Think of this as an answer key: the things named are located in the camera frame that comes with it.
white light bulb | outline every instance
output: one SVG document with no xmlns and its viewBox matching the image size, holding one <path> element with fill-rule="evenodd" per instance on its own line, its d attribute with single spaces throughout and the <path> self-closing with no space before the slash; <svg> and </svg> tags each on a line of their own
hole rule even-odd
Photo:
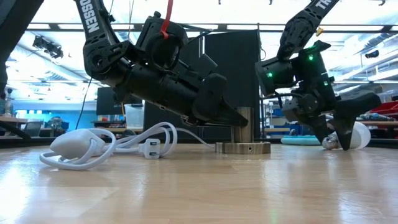
<svg viewBox="0 0 398 224">
<path fill-rule="evenodd" d="M 353 135 L 351 137 L 351 143 L 349 145 L 350 149 L 363 149 L 369 144 L 371 140 L 370 130 L 363 124 L 359 122 L 354 123 Z M 338 140 L 336 132 L 331 133 L 327 138 L 322 141 L 322 146 L 325 149 L 338 149 L 341 148 L 341 144 Z"/>
</svg>

black partition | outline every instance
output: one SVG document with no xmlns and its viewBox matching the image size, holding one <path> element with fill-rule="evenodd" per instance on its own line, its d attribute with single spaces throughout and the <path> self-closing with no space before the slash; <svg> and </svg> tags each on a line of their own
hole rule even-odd
<svg viewBox="0 0 398 224">
<path fill-rule="evenodd" d="M 205 53 L 218 67 L 215 72 L 228 79 L 224 92 L 232 107 L 254 108 L 254 138 L 260 137 L 259 84 L 254 64 L 259 61 L 260 40 L 257 30 L 227 32 L 205 37 Z M 231 139 L 229 128 L 205 127 L 203 137 Z"/>
<path fill-rule="evenodd" d="M 217 64 L 215 70 L 228 79 L 228 87 L 224 92 L 226 101 L 233 107 L 249 106 L 254 108 L 254 138 L 260 137 L 259 129 L 259 85 L 254 64 L 259 60 L 259 36 L 256 30 L 211 34 L 205 37 L 205 53 Z M 201 43 L 192 43 L 181 52 L 180 58 L 186 62 L 194 62 L 199 55 Z M 178 128 L 189 129 L 206 141 L 230 141 L 231 131 L 226 127 L 194 128 L 184 125 L 180 116 L 169 111 L 160 110 L 157 106 L 146 103 L 144 113 L 144 129 L 160 122 L 170 122 Z M 179 142 L 191 142 L 193 137 L 178 134 Z"/>
</svg>

ceiling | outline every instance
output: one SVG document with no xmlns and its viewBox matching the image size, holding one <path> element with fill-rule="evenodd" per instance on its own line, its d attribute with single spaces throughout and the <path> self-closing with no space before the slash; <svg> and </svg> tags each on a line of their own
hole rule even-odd
<svg viewBox="0 0 398 224">
<path fill-rule="evenodd" d="M 309 2 L 309 0 L 273 0 L 272 5 L 269 5 L 268 0 L 221 0 L 221 5 L 219 5 L 218 0 L 174 0 L 172 20 L 196 24 L 257 24 L 258 22 L 285 24 Z M 381 1 L 373 0 L 341 0 L 322 21 L 322 24 L 324 26 L 398 24 L 396 10 L 398 0 L 387 0 L 385 5 L 378 6 L 380 3 Z M 109 10 L 112 0 L 104 0 L 104 4 Z M 167 1 L 165 0 L 135 0 L 131 22 L 143 23 L 147 16 L 153 15 L 154 11 L 159 11 L 164 15 L 166 8 Z M 112 15 L 116 23 L 128 23 L 129 0 L 115 0 Z M 81 21 L 74 1 L 45 0 L 32 23 L 81 23 Z M 61 45 L 64 58 L 52 61 L 49 55 L 37 51 L 32 46 L 37 35 Z M 188 35 L 193 37 L 198 33 L 189 32 Z M 133 43 L 138 36 L 139 32 L 131 33 L 130 39 Z M 266 58 L 276 55 L 280 36 L 280 32 L 261 33 L 262 48 L 266 51 Z M 396 67 L 398 64 L 396 60 L 398 37 L 396 35 L 381 37 L 380 34 L 350 34 L 348 31 L 324 33 L 319 37 L 314 36 L 308 46 L 318 39 L 332 45 L 322 55 L 327 69 L 337 80 L 372 80 L 372 77 L 375 79 L 375 75 L 379 75 L 378 77 L 382 77 L 383 80 L 396 79 L 395 75 L 398 74 L 396 72 L 398 68 Z M 377 42 L 366 45 L 370 40 L 377 40 Z M 84 70 L 82 55 L 84 43 L 85 35 L 80 31 L 26 32 L 7 62 L 9 86 L 16 90 L 13 97 L 31 100 L 54 98 L 81 100 L 87 88 L 86 81 L 90 79 Z M 380 51 L 378 58 L 364 58 L 363 54 L 376 49 Z M 336 89 L 344 90 L 345 87 L 352 85 L 343 85 L 343 87 L 339 85 Z M 88 100 L 96 98 L 96 89 L 99 86 L 103 85 L 98 82 L 92 84 L 88 92 Z"/>
</svg>

red cable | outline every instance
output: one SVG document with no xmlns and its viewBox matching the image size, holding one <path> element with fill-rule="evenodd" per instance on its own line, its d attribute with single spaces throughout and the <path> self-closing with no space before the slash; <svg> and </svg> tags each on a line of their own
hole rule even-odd
<svg viewBox="0 0 398 224">
<path fill-rule="evenodd" d="M 169 0 L 169 3 L 167 5 L 166 19 L 164 20 L 164 22 L 162 24 L 162 28 L 160 29 L 160 32 L 163 34 L 165 40 L 167 40 L 169 38 L 169 35 L 168 35 L 168 33 L 166 33 L 166 30 L 170 24 L 170 18 L 172 17 L 172 11 L 173 11 L 173 0 Z"/>
</svg>

metal base plate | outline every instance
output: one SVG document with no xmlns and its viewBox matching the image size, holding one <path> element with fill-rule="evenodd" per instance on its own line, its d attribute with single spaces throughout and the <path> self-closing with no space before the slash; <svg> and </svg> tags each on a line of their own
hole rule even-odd
<svg viewBox="0 0 398 224">
<path fill-rule="evenodd" d="M 218 142 L 216 152 L 225 154 L 268 154 L 271 153 L 269 142 Z"/>
</svg>

